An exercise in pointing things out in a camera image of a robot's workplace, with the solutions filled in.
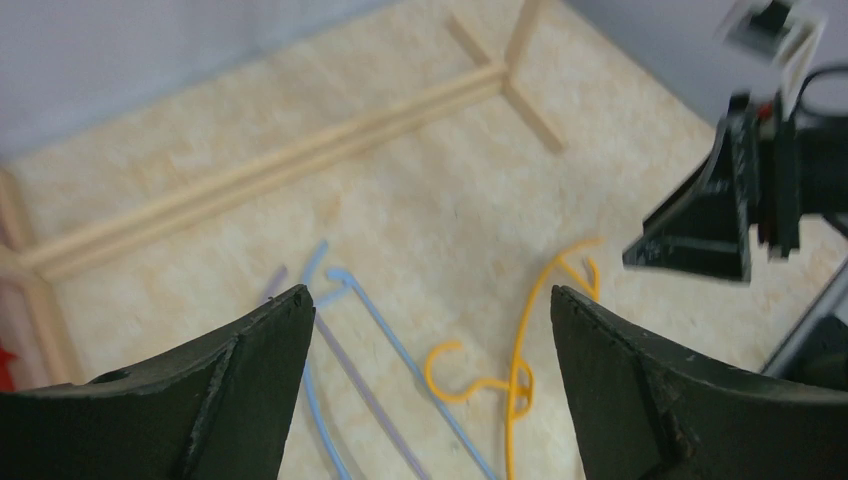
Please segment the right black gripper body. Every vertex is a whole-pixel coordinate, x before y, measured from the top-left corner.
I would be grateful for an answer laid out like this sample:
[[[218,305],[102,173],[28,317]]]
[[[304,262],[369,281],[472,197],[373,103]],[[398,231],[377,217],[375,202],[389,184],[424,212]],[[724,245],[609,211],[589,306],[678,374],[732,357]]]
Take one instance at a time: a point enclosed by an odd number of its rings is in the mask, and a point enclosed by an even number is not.
[[[847,115],[779,98],[755,107],[757,193],[750,223],[773,259],[800,249],[800,220],[847,213]]]

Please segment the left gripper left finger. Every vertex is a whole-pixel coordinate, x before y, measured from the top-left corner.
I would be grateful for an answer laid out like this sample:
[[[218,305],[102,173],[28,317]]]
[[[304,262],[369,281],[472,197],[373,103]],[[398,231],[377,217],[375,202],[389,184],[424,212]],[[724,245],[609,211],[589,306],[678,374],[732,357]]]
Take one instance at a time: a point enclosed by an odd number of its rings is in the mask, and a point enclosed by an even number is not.
[[[2,477],[276,478],[314,317],[297,285],[88,383],[3,394]]]

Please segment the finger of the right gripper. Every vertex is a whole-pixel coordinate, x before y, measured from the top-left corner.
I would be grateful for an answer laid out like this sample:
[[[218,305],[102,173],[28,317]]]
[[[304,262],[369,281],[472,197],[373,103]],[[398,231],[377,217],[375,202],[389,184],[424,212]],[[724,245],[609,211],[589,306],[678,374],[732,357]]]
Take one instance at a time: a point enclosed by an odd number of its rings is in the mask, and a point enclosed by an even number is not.
[[[722,118],[703,163],[643,221],[623,264],[748,283],[761,197],[757,143],[754,114]]]

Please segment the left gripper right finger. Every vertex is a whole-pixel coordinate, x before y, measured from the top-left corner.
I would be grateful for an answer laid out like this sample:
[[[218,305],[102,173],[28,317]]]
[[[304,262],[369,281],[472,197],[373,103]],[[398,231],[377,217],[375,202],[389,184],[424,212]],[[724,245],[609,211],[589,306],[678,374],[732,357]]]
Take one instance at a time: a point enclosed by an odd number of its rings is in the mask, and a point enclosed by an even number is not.
[[[705,356],[567,286],[550,318],[589,479],[843,479],[847,396]]]

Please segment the blue hanger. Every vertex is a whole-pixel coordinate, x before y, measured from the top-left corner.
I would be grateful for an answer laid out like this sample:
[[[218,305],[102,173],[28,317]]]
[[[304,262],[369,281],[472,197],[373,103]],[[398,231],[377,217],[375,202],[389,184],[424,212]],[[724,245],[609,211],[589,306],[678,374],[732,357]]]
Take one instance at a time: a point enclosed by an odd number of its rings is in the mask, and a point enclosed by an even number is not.
[[[369,298],[366,291],[359,283],[359,281],[355,278],[355,276],[346,268],[329,267],[326,270],[326,277],[332,282],[337,282],[339,284],[339,287],[336,290],[317,299],[315,301],[315,307],[317,309],[320,309],[323,306],[330,304],[338,298],[344,296],[348,291],[355,292],[355,294],[361,300],[362,304],[366,307],[371,317],[381,329],[389,343],[392,345],[392,347],[403,360],[407,368],[413,374],[416,381],[422,385],[422,388],[424,389],[425,393],[430,397],[431,401],[434,403],[435,407],[438,409],[448,426],[451,428],[451,430],[454,432],[454,434],[456,435],[460,443],[463,445],[469,456],[481,470],[484,478],[494,479],[496,477],[494,469],[489,466],[486,460],[484,460],[480,451],[474,446],[471,438],[460,426],[456,418],[450,413],[445,402],[437,399],[435,395],[429,391],[428,387],[426,386],[423,371],[417,366],[416,362],[413,360],[413,357],[409,354],[407,349],[403,346],[402,342],[395,335],[389,324],[380,314],[376,305]]]

